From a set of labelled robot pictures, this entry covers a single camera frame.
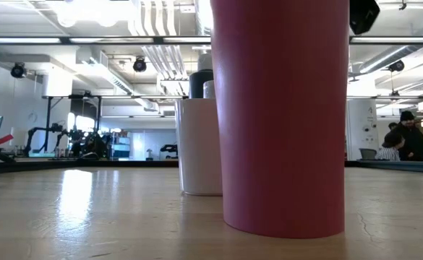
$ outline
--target ceiling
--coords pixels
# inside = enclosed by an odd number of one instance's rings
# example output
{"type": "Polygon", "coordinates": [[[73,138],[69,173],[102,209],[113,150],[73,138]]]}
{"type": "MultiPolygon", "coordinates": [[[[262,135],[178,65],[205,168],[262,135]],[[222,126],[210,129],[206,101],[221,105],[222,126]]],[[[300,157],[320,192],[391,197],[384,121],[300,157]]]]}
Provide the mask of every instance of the ceiling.
{"type": "MultiPolygon", "coordinates": [[[[367,35],[381,36],[404,36],[416,35],[423,28],[423,1],[413,1],[403,11],[398,10],[401,0],[383,1],[378,3],[382,8],[380,16],[373,28],[367,35]]],[[[131,1],[112,1],[113,9],[117,13],[120,21],[112,27],[100,26],[95,21],[78,21],[75,26],[62,27],[59,25],[57,13],[51,8],[63,4],[62,1],[31,1],[27,3],[22,0],[0,0],[0,35],[6,36],[51,36],[51,35],[81,35],[81,36],[100,36],[100,35],[131,35],[128,30],[128,22],[125,17],[132,15],[129,8],[132,6],[131,1]]],[[[180,6],[193,5],[193,0],[176,0],[174,5],[175,11],[175,28],[180,35],[196,35],[195,13],[183,12],[180,6]]],[[[153,24],[155,24],[154,15],[152,16],[153,24]]],[[[383,45],[353,45],[350,47],[350,62],[353,66],[369,61],[391,46],[383,45]]],[[[63,63],[66,67],[77,73],[79,79],[74,83],[75,89],[90,89],[95,92],[103,92],[106,95],[113,94],[113,87],[98,75],[84,73],[81,61],[74,52],[74,47],[67,46],[43,46],[28,48],[26,46],[0,46],[0,53],[13,54],[45,54],[53,57],[57,61],[63,63]]],[[[136,56],[145,55],[140,46],[109,46],[98,45],[93,46],[90,50],[92,53],[104,52],[109,59],[109,67],[114,70],[123,80],[132,85],[138,92],[150,95],[158,94],[157,71],[153,66],[149,66],[145,72],[137,73],[132,69],[136,56]]],[[[197,59],[199,53],[192,50],[191,46],[181,46],[180,52],[184,59],[184,66],[188,74],[197,70],[197,59]]],[[[359,82],[366,82],[365,77],[372,77],[375,81],[377,93],[387,95],[392,87],[397,88],[404,85],[413,84],[423,80],[423,49],[412,53],[402,59],[406,68],[399,73],[394,73],[391,80],[389,71],[376,71],[371,75],[359,76],[359,82]]],[[[407,92],[406,95],[423,94],[423,86],[407,92]]],[[[117,101],[111,100],[110,105],[116,104],[117,101]]],[[[126,105],[126,101],[119,101],[120,104],[126,105]]]]}

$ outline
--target black speaker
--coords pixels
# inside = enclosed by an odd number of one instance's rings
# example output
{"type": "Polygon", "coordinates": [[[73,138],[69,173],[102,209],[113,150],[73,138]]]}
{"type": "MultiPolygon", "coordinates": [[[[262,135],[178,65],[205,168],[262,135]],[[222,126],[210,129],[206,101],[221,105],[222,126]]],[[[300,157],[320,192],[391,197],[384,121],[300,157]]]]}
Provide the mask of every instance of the black speaker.
{"type": "Polygon", "coordinates": [[[401,60],[391,64],[390,66],[388,66],[388,70],[390,72],[402,72],[404,70],[404,62],[402,62],[401,60]]]}
{"type": "Polygon", "coordinates": [[[349,26],[355,35],[366,33],[380,13],[375,0],[349,0],[349,26]]]}

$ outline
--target person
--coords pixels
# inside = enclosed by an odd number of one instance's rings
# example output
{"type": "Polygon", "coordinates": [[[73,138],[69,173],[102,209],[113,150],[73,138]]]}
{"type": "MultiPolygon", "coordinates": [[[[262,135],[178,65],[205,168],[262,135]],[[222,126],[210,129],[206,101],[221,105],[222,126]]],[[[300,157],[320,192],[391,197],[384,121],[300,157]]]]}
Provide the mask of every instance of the person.
{"type": "Polygon", "coordinates": [[[402,148],[404,144],[405,140],[398,132],[391,131],[387,133],[385,142],[383,142],[382,148],[378,150],[377,155],[375,155],[375,159],[400,162],[399,149],[402,148]]]}
{"type": "Polygon", "coordinates": [[[390,123],[389,125],[388,125],[388,127],[390,128],[390,130],[392,131],[394,128],[396,128],[398,126],[398,124],[397,123],[390,123]]]}
{"type": "Polygon", "coordinates": [[[423,161],[423,134],[415,126],[415,117],[411,111],[401,113],[401,121],[394,130],[406,140],[405,145],[399,149],[402,161],[423,161]]]}

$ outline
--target white column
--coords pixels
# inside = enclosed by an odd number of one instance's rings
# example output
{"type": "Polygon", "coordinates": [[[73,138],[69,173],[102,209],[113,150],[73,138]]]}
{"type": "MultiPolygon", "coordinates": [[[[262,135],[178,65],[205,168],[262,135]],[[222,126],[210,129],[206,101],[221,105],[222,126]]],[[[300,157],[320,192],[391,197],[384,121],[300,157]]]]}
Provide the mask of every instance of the white column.
{"type": "Polygon", "coordinates": [[[375,100],[349,100],[346,104],[346,148],[348,160],[362,158],[359,149],[378,151],[377,107],[375,100]]]}

